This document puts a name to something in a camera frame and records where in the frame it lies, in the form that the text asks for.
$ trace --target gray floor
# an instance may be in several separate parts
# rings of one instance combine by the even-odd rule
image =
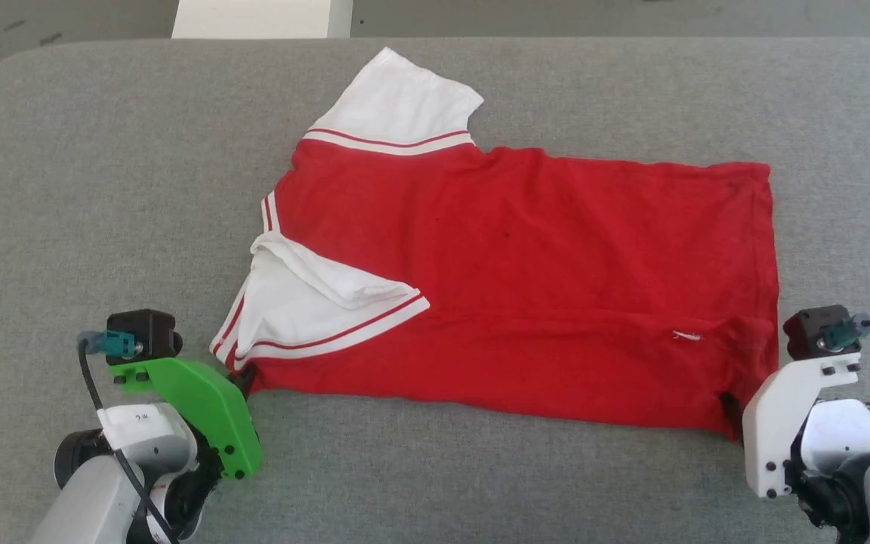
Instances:
[[[165,38],[178,0],[0,0],[0,60]],[[870,36],[870,0],[355,0],[352,36]]]

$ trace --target gray fabric surface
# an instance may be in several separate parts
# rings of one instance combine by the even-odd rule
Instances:
[[[259,201],[382,46],[486,97],[484,147],[773,166],[781,316],[870,310],[870,40],[118,42],[0,64],[0,542],[57,495],[96,426],[73,339],[176,314],[206,345],[248,269]],[[862,382],[833,394],[870,398]],[[98,376],[106,376],[99,361]],[[124,400],[101,379],[108,403]],[[828,542],[761,502],[742,451],[697,431],[438,403],[265,392],[256,478],[225,482],[200,542]]]

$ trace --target green 3d-printed part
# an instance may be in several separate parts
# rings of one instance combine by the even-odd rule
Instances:
[[[263,453],[244,394],[199,361],[163,358],[110,366],[127,392],[155,391],[220,452],[224,478],[246,478]]]

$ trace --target white stripe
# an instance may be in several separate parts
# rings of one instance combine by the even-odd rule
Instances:
[[[349,149],[359,149],[361,151],[373,151],[376,153],[384,153],[386,155],[421,155],[431,153],[439,149],[446,149],[463,144],[476,144],[472,141],[472,137],[468,133],[450,135],[450,137],[435,139],[435,141],[426,142],[426,144],[413,145],[412,147],[396,147],[386,144],[367,144],[365,141],[357,141],[356,139],[345,138],[342,135],[322,133],[321,131],[310,131],[304,135],[302,139],[317,139],[318,141],[327,141],[328,144],[341,145]]]
[[[340,338],[335,338],[324,344],[311,345],[309,348],[300,349],[284,349],[277,348],[275,345],[255,345],[246,352],[246,356],[241,360],[234,361],[234,369],[241,369],[245,363],[256,357],[270,357],[275,359],[301,359],[314,355],[330,354],[332,351],[340,351],[341,349],[352,347],[352,345],[360,344],[369,338],[374,338],[391,328],[397,327],[412,317],[428,309],[430,305],[425,297],[421,297],[415,302],[405,306],[397,312],[388,314],[382,317],[375,323],[365,325],[358,330],[352,331]],[[228,338],[228,343],[232,344],[232,339]],[[231,345],[224,345],[217,353],[217,357],[224,361],[227,359],[227,354],[230,352]]]

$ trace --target red shirt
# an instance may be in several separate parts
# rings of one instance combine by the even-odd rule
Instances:
[[[382,51],[301,139],[211,346],[260,386],[733,436],[778,365],[770,168],[488,153]]]

